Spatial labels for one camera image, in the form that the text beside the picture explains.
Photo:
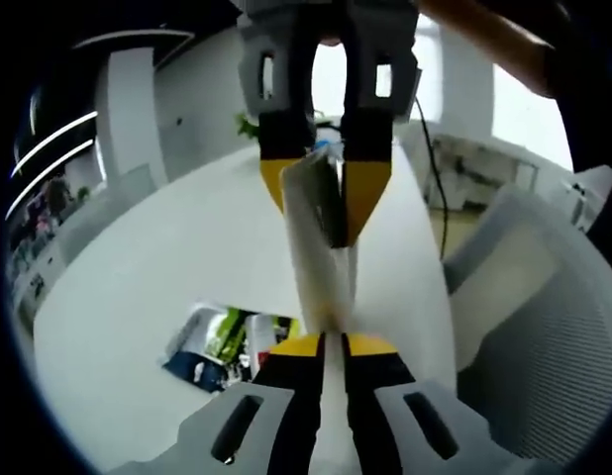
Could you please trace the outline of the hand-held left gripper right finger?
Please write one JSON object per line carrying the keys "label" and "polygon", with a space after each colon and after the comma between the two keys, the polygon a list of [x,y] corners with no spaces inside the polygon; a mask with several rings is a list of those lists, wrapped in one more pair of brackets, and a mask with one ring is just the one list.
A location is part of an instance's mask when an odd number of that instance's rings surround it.
{"label": "hand-held left gripper right finger", "polygon": [[449,389],[416,380],[396,348],[342,335],[348,421],[364,474],[526,474],[488,423]]}

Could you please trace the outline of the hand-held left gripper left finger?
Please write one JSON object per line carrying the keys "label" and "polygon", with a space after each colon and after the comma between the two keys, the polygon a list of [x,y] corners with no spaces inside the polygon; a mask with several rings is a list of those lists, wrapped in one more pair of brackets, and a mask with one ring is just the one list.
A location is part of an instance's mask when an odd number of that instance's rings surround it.
{"label": "hand-held left gripper left finger", "polygon": [[273,347],[251,382],[237,383],[184,420],[174,445],[114,474],[306,474],[321,423],[326,337]]}

